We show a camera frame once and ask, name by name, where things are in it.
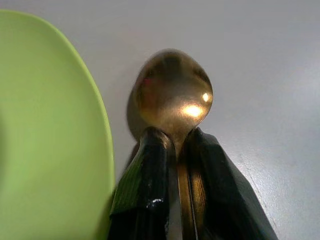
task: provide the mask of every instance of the utensil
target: utensil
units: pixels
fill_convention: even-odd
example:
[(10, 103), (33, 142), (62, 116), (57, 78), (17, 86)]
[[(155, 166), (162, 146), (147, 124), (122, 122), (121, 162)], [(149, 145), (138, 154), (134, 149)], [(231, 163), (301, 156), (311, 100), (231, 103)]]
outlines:
[(105, 239), (114, 183), (107, 113), (79, 54), (43, 19), (0, 10), (0, 239)]
[[(179, 231), (183, 240), (277, 240), (249, 182), (216, 138), (195, 128), (213, 102), (213, 90), (204, 70), (185, 53), (163, 51), (146, 63), (133, 96), (142, 118), (153, 127), (142, 135), (139, 151), (119, 182), (111, 224), (111, 230), (116, 229), (117, 233), (112, 231), (112, 240), (117, 236), (128, 240), (135, 240), (137, 236), (154, 239), (159, 236), (156, 232), (161, 232), (161, 240), (166, 236), (169, 240), (178, 240), (181, 239), (176, 234)], [(175, 151), (175, 164), (168, 167), (172, 151)], [(142, 166), (148, 166), (153, 174), (141, 171)], [(167, 172), (175, 168), (177, 176), (166, 177)], [(168, 206), (166, 201), (158, 206), (170, 207), (169, 222), (174, 222), (175, 216), (181, 213), (182, 227), (165, 236), (168, 211), (159, 218), (159, 212), (148, 208), (150, 203), (158, 201), (151, 194), (152, 189), (163, 189), (166, 193), (164, 188), (168, 188), (171, 194), (177, 190), (174, 184), (168, 184), (168, 181), (175, 182), (174, 177), (178, 178), (180, 209), (172, 202)], [(141, 215), (144, 220), (152, 219), (150, 224), (141, 221)], [(121, 222), (127, 219), (132, 219), (125, 226), (132, 234), (123, 237)], [(156, 226), (154, 219), (162, 221)]]
[(184, 240), (196, 239), (188, 170), (185, 159), (179, 156), (186, 136), (211, 108), (213, 89), (210, 80), (191, 57), (178, 50), (165, 50), (141, 70), (134, 87), (134, 99), (141, 117), (173, 140), (182, 237)]

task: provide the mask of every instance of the white surface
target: white surface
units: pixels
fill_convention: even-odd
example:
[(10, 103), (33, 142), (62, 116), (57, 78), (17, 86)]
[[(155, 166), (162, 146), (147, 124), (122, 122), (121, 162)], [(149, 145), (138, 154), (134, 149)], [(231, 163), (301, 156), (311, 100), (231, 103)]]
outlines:
[(103, 96), (116, 175), (136, 140), (127, 102), (144, 61), (177, 48), (215, 91), (200, 125), (251, 182), (279, 240), (318, 240), (320, 1), (0, 0), (75, 45)]

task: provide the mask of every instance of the green plate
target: green plate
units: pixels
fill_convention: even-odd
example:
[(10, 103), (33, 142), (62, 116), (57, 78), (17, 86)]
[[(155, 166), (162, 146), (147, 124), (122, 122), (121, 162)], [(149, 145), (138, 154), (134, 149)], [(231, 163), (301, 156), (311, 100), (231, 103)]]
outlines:
[(0, 240), (105, 239), (115, 184), (107, 113), (54, 26), (0, 10)]

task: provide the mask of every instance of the spoon handle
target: spoon handle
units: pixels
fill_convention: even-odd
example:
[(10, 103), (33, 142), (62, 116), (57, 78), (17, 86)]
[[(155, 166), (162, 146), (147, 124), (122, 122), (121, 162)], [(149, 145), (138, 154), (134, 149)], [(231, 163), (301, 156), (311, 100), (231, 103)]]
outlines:
[(196, 128), (184, 152), (199, 240), (278, 240), (250, 183), (214, 136)]
[(148, 127), (120, 179), (111, 208), (108, 240), (165, 240), (169, 220), (168, 170), (172, 141)]
[(193, 198), (191, 196), (191, 182), (188, 174), (186, 158), (182, 154), (176, 164), (178, 178), (178, 192), (181, 211), (181, 231), (183, 240), (196, 240), (197, 229), (195, 225), (195, 213), (193, 209)]

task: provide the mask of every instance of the spoon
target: spoon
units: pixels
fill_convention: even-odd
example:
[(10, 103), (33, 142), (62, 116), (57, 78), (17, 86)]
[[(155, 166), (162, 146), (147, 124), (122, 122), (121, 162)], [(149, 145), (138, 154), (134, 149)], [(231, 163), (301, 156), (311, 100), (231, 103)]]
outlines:
[(133, 97), (142, 119), (173, 141), (182, 237), (197, 239), (187, 166), (180, 156), (187, 135), (205, 118), (213, 103), (210, 80), (187, 54), (168, 49), (156, 54), (143, 67)]

